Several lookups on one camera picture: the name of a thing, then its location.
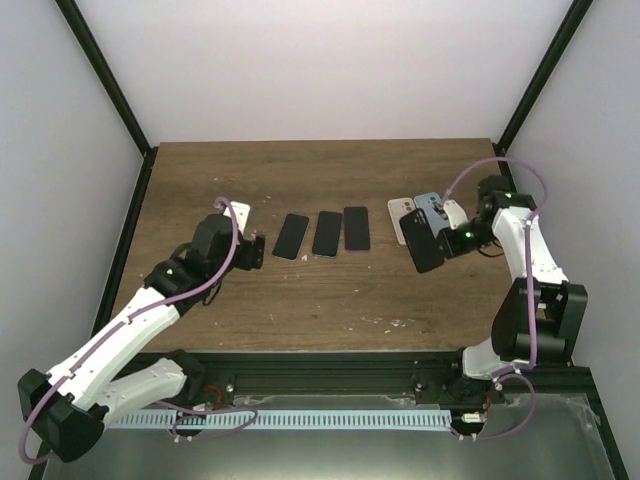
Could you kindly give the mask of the magenta phone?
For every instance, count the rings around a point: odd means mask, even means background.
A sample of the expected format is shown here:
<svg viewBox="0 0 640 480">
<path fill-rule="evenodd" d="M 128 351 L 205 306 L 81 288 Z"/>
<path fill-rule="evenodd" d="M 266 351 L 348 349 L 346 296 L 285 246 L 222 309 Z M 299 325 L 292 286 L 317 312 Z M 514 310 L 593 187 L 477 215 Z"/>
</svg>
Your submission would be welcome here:
<svg viewBox="0 0 640 480">
<path fill-rule="evenodd" d="M 364 206 L 344 208 L 344 245 L 349 252 L 371 248 L 368 209 Z"/>
</svg>

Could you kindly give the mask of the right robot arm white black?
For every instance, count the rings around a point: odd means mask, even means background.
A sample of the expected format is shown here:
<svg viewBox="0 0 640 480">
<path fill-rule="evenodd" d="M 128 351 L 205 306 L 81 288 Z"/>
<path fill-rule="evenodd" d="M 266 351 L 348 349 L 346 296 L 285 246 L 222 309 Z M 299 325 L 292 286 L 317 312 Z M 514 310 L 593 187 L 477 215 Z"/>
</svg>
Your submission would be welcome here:
<svg viewBox="0 0 640 480">
<path fill-rule="evenodd" d="M 532 370 L 538 364 L 569 362 L 588 294 L 554 260 L 534 198 L 508 190 L 505 177 L 491 175 L 479 183 L 475 217 L 467 217 L 450 197 L 433 209 L 448 224 L 438 234 L 446 258 L 497 243 L 512 279 L 489 338 L 465 348 L 462 367 L 445 376 L 447 396 L 465 403 L 479 392 L 479 379 Z"/>
</svg>

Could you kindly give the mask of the silver blue phone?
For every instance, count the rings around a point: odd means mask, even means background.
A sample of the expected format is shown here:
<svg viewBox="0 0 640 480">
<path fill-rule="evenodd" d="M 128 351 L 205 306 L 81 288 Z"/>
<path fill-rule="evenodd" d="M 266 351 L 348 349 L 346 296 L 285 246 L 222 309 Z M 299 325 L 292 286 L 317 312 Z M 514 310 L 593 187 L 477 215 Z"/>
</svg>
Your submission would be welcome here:
<svg viewBox="0 0 640 480">
<path fill-rule="evenodd" d="M 272 254 L 275 257 L 295 261 L 304 240 L 309 218 L 289 213 L 286 215 Z"/>
</svg>

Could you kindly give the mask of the right black frame post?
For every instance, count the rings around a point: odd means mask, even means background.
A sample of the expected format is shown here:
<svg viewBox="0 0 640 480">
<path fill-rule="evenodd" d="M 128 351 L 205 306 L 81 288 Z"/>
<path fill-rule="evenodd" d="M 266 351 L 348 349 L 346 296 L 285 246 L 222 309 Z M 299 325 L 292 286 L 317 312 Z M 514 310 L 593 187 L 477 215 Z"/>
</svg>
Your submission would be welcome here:
<svg viewBox="0 0 640 480">
<path fill-rule="evenodd" d="M 493 144 L 499 157 L 505 156 L 513 144 L 593 3 L 593 0 L 573 0 L 570 3 L 502 135 Z"/>
</svg>

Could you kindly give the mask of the light blue phone case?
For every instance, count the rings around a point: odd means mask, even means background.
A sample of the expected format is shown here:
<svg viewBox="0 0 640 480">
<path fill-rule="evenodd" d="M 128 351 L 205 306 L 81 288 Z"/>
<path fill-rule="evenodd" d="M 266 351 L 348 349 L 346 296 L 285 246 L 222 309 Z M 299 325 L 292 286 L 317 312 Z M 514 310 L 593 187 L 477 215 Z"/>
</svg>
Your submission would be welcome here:
<svg viewBox="0 0 640 480">
<path fill-rule="evenodd" d="M 442 209 L 441 197 L 436 192 L 428 192 L 414 197 L 414 204 L 425 213 L 429 226 L 435 237 L 449 227 L 449 220 Z"/>
</svg>

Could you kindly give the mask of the left black frame post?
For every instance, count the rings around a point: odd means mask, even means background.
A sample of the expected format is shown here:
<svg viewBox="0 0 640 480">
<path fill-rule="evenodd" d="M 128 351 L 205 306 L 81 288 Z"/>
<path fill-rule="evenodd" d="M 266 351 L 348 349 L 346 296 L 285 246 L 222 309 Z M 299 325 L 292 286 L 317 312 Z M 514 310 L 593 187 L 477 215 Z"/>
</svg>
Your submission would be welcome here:
<svg viewBox="0 0 640 480">
<path fill-rule="evenodd" d="M 74 0 L 55 0 L 55 4 L 93 68 L 138 151 L 143 157 L 148 157 L 153 148 L 147 140 L 77 2 Z"/>
</svg>

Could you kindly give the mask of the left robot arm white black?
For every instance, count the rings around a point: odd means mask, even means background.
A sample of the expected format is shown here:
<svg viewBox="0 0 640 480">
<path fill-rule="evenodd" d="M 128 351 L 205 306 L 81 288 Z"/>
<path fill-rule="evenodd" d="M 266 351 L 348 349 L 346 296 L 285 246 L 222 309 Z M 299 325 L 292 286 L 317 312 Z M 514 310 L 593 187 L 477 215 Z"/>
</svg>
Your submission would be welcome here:
<svg viewBox="0 0 640 480">
<path fill-rule="evenodd" d="M 51 455 L 71 462 L 128 414 L 165 400 L 191 404 L 203 395 L 204 368 L 182 350 L 135 373 L 120 373 L 194 306 L 211 304 L 229 272 L 261 268 L 264 237 L 244 236 L 250 210 L 247 204 L 223 202 L 197 225 L 191 241 L 154 267 L 126 306 L 85 345 L 47 372 L 31 369 L 20 378 L 24 427 L 18 451 L 23 462 L 36 465 L 48 459 L 28 454 L 30 433 Z"/>
</svg>

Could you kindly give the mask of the black frame post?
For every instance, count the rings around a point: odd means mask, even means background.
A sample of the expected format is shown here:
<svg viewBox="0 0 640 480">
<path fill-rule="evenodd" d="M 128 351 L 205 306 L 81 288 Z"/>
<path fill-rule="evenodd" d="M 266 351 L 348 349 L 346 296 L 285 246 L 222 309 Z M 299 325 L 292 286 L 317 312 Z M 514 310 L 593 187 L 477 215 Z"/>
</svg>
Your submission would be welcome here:
<svg viewBox="0 0 640 480">
<path fill-rule="evenodd" d="M 147 140 L 77 2 L 74 0 L 55 0 L 55 4 L 93 68 L 138 151 L 143 157 L 148 157 L 153 148 Z"/>
<path fill-rule="evenodd" d="M 499 157 L 505 156 L 513 144 L 593 3 L 593 0 L 573 0 L 570 3 L 502 135 L 493 144 Z"/>
</svg>

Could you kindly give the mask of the black phone case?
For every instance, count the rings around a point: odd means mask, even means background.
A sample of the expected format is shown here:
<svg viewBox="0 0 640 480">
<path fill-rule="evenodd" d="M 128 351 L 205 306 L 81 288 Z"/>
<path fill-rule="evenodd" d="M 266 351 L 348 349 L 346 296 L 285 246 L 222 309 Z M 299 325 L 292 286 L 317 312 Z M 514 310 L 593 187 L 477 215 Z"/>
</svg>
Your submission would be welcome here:
<svg viewBox="0 0 640 480">
<path fill-rule="evenodd" d="M 444 264 L 444 253 L 422 209 L 417 208 L 404 215 L 399 225 L 418 273 L 427 273 Z"/>
</svg>

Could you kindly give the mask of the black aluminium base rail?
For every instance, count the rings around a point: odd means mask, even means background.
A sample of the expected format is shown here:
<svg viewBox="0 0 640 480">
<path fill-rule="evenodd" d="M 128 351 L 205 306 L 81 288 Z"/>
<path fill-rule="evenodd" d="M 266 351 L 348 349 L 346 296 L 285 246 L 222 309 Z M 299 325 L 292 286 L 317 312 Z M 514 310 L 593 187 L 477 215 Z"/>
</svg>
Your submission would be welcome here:
<svg viewBox="0 0 640 480">
<path fill-rule="evenodd" d="M 231 398 L 276 395 L 415 396 L 419 404 L 476 404 L 493 389 L 465 377 L 459 351 L 191 353 L 205 385 Z"/>
</svg>

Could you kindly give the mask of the dark green phone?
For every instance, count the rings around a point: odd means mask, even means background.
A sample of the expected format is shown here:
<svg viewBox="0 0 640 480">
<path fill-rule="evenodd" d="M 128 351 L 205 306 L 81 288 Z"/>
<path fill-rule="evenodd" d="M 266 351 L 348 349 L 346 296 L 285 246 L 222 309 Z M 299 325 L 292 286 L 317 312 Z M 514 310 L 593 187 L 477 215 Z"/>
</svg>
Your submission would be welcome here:
<svg viewBox="0 0 640 480">
<path fill-rule="evenodd" d="M 311 249 L 314 256 L 334 258 L 337 255 L 342 220 L 339 212 L 319 212 Z"/>
</svg>

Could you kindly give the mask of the beige phone case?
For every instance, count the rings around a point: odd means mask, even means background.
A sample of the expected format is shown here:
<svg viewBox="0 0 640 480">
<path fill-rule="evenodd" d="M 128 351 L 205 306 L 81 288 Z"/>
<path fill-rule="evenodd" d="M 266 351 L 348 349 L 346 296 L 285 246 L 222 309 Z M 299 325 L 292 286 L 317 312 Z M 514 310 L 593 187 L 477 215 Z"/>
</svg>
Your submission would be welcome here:
<svg viewBox="0 0 640 480">
<path fill-rule="evenodd" d="M 415 209 L 414 201 L 408 197 L 391 199 L 387 202 L 387 209 L 396 239 L 401 246 L 405 246 L 406 240 L 401 229 L 400 220 Z"/>
</svg>

